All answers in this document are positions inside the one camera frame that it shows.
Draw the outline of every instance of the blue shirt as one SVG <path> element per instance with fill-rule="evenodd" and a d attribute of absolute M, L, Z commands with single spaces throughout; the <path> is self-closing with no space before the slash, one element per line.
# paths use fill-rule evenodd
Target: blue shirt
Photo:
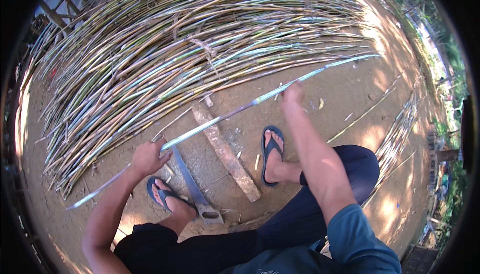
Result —
<path fill-rule="evenodd" d="M 398 256 L 375 237 L 359 205 L 349 205 L 327 229 L 332 259 L 300 246 L 267 250 L 222 274 L 401 273 Z"/>

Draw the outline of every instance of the dirt floor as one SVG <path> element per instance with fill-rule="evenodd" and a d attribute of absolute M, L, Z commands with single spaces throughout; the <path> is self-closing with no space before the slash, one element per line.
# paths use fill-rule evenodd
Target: dirt floor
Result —
<path fill-rule="evenodd" d="M 321 136 L 328 139 L 375 103 L 369 95 L 377 101 L 393 80 L 401 75 L 396 83 L 396 90 L 384 102 L 331 143 L 333 146 L 356 144 L 375 151 L 390 129 L 395 116 L 402 109 L 402 104 L 409 98 L 414 81 L 420 73 L 411 46 L 396 19 L 376 0 L 359 1 L 365 5 L 365 21 L 375 25 L 361 33 L 374 37 L 376 41 L 363 43 L 371 49 L 381 50 L 383 57 L 334 67 L 309 79 L 304 84 L 303 107 L 308 111 L 309 118 Z M 215 105 L 210 108 L 210 112 L 213 116 L 225 114 L 278 87 L 280 82 L 295 79 L 320 66 L 321 64 L 315 64 L 293 68 L 215 93 L 211 96 Z M 48 178 L 40 177 L 44 169 L 47 143 L 42 141 L 35 144 L 35 141 L 40 138 L 43 129 L 43 122 L 37 123 L 37 120 L 42 107 L 48 103 L 52 95 L 46 89 L 45 85 L 34 81 L 30 86 L 30 93 L 26 94 L 23 100 L 24 110 L 21 118 L 26 127 L 21 129 L 20 141 L 23 142 L 22 166 L 25 170 L 24 183 L 28 190 L 29 207 L 45 247 L 51 253 L 59 270 L 90 273 L 91 270 L 81 250 L 81 238 L 87 219 L 101 194 L 75 210 L 66 211 L 65 208 L 122 170 L 131 161 L 135 146 L 151 140 L 159 129 L 188 106 L 167 115 L 160 123 L 149 127 L 99 160 L 97 168 L 95 170 L 90 168 L 84 175 L 84 181 L 80 180 L 70 197 L 63 201 L 54 191 L 47 192 L 50 181 Z M 423 97 L 426 95 L 424 84 L 421 89 Z M 320 98 L 324 99 L 324 107 L 321 110 L 313 110 L 310 101 L 318 107 Z M 414 150 L 417 152 L 384 183 L 364 210 L 377 237 L 400 257 L 416 237 L 427 209 L 429 154 L 426 135 L 435 110 L 436 107 L 427 95 L 420 106 L 421 118 L 411 133 L 408 145 L 398 163 Z M 353 113 L 351 117 L 344 121 L 350 113 Z M 290 131 L 280 112 L 279 102 L 273 99 L 219 124 L 233 151 L 235 153 L 242 151 L 240 161 L 261 190 L 261 198 L 253 203 L 228 175 L 205 135 L 198 134 L 178 146 L 205 197 L 214 207 L 222 209 L 225 219 L 225 225 L 205 226 L 201 220 L 191 223 L 187 225 L 179 241 L 199 234 L 226 233 L 227 227 L 233 223 L 244 223 L 263 215 L 266 211 L 280 210 L 298 192 L 300 186 L 295 184 L 280 184 L 275 188 L 263 186 L 260 177 L 262 159 L 258 170 L 255 170 L 255 158 L 261 153 L 261 132 L 263 127 L 269 124 L 278 126 L 285 134 L 285 160 L 298 161 Z M 171 140 L 196 125 L 193 115 L 188 113 L 174 126 L 166 129 L 165 137 Z M 171 186 L 178 193 L 188 196 L 176 162 L 172 159 L 169 164 L 177 173 L 170 182 Z M 157 175 L 166 179 L 169 173 L 161 169 Z M 128 200 L 115 242 L 130 234 L 133 225 L 158 222 L 165 217 L 167 213 L 159 205 L 154 204 L 145 192 L 144 181 L 135 188 L 133 197 Z"/>

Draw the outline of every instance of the black flip-flop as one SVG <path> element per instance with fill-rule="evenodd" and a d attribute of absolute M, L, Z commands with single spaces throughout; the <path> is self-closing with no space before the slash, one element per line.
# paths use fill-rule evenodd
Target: black flip-flop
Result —
<path fill-rule="evenodd" d="M 162 190 L 162 189 L 159 189 L 156 184 L 155 184 L 155 180 L 161 180 L 163 182 L 163 184 L 168 187 L 169 189 L 172 189 L 163 179 L 159 178 L 159 177 L 155 177 L 155 176 L 152 176 L 150 177 L 150 179 L 147 181 L 147 192 L 148 192 L 148 195 L 150 195 L 150 197 L 153 199 L 153 201 L 160 205 L 161 207 L 165 208 L 167 211 L 169 212 L 172 212 L 169 208 L 168 208 L 168 205 L 167 205 L 167 201 L 166 201 L 166 198 L 167 197 L 173 197 L 173 198 L 177 198 L 179 200 L 182 200 L 183 202 L 185 202 L 186 204 L 188 204 L 189 206 L 193 207 L 197 213 L 197 216 L 195 217 L 195 219 L 192 220 L 192 222 L 194 222 L 197 218 L 198 218 L 198 210 L 197 208 L 195 207 L 195 205 L 191 205 L 189 204 L 188 202 L 186 202 L 185 200 L 181 199 L 177 193 L 173 192 L 173 191 L 169 191 L 169 190 Z M 152 190 L 152 184 L 155 185 L 156 189 L 157 189 L 157 192 L 159 193 L 158 195 L 160 196 L 160 200 L 162 201 L 162 204 L 159 204 L 157 202 L 157 200 L 155 199 L 155 197 L 153 196 L 153 190 Z"/>
<path fill-rule="evenodd" d="M 270 183 L 270 182 L 267 182 L 265 180 L 265 169 L 267 168 L 267 159 L 268 159 L 268 156 L 270 154 L 270 151 L 272 151 L 272 149 L 276 149 L 278 150 L 278 152 L 280 153 L 280 156 L 282 157 L 282 161 L 283 161 L 283 151 L 280 150 L 280 146 L 278 145 L 278 143 L 273 139 L 273 138 L 270 138 L 270 141 L 268 141 L 268 144 L 267 144 L 267 147 L 265 147 L 265 131 L 266 130 L 270 130 L 271 132 L 274 132 L 276 135 L 278 135 L 280 137 L 280 139 L 282 139 L 282 141 L 284 141 L 284 144 L 285 144 L 285 140 L 283 139 L 283 134 L 282 134 L 282 131 L 276 127 L 276 126 L 273 126 L 273 125 L 269 125 L 267 127 L 265 127 L 263 129 L 263 132 L 262 132 L 262 136 L 261 136 L 261 140 L 262 140 L 262 143 L 261 143 L 261 147 L 262 147 L 262 150 L 261 150 L 261 153 L 263 155 L 263 162 L 264 162 L 264 165 L 263 165 L 263 169 L 262 169 L 262 172 L 261 172 L 261 176 L 262 176 L 262 179 L 261 181 L 264 183 L 264 185 L 266 185 L 267 187 L 275 187 L 278 182 L 274 182 L 274 183 Z"/>

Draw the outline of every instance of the pile of bamboo sticks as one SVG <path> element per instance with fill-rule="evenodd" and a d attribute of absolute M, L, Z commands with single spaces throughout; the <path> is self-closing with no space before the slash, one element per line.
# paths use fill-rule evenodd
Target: pile of bamboo sticks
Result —
<path fill-rule="evenodd" d="M 29 49 L 28 55 L 30 62 L 28 64 L 27 70 L 25 71 L 22 85 L 20 86 L 21 91 L 25 90 L 25 86 L 32 78 L 36 65 L 41 61 L 48 48 L 55 41 L 59 31 L 60 28 L 55 26 L 52 22 L 48 23 L 33 44 L 33 46 Z"/>
<path fill-rule="evenodd" d="M 290 67 L 365 54 L 354 0 L 101 0 L 53 46 L 44 174 L 66 198 L 100 156 L 195 99 Z"/>
<path fill-rule="evenodd" d="M 419 98 L 419 80 L 415 81 L 412 93 L 409 100 L 403 106 L 403 109 L 399 112 L 392 127 L 388 131 L 385 139 L 381 143 L 375 152 L 375 156 L 378 159 L 380 167 L 380 175 L 378 181 L 373 188 L 369 198 L 363 203 L 362 207 L 368 205 L 373 198 L 377 190 L 381 187 L 381 184 L 390 176 L 390 174 L 396 169 L 394 166 L 398 158 L 401 156 L 407 140 L 413 127 L 418 121 L 418 106 L 421 103 Z"/>

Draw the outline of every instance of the foot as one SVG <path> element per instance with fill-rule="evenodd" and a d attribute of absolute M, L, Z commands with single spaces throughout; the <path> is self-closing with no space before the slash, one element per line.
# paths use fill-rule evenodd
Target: foot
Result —
<path fill-rule="evenodd" d="M 270 139 L 273 138 L 280 149 L 283 151 L 283 140 L 274 132 L 267 129 L 265 131 L 265 147 Z M 265 168 L 265 180 L 269 183 L 275 182 L 294 182 L 300 183 L 300 173 L 302 167 L 300 163 L 285 163 L 282 161 L 280 152 L 274 148 L 270 151 Z"/>
<path fill-rule="evenodd" d="M 265 148 L 268 145 L 270 139 L 273 138 L 275 142 L 278 144 L 280 149 L 283 152 L 283 140 L 280 138 L 276 133 L 272 132 L 271 130 L 267 129 L 265 131 Z M 278 182 L 276 175 L 276 169 L 282 164 L 282 156 L 280 152 L 274 148 L 270 151 L 267 159 L 267 167 L 265 168 L 265 180 L 269 183 Z"/>
<path fill-rule="evenodd" d="M 159 179 L 156 179 L 155 184 L 152 184 L 153 197 L 155 197 L 155 200 L 158 202 L 159 205 L 163 206 L 162 200 L 160 199 L 157 189 L 167 190 L 167 191 L 171 191 L 171 189 L 165 186 L 165 184 L 163 184 L 163 181 Z M 169 196 L 165 198 L 165 201 L 166 201 L 166 205 L 172 211 L 171 217 L 175 217 L 175 216 L 186 217 L 189 221 L 192 221 L 197 216 L 197 212 L 195 211 L 195 209 L 180 199 Z"/>

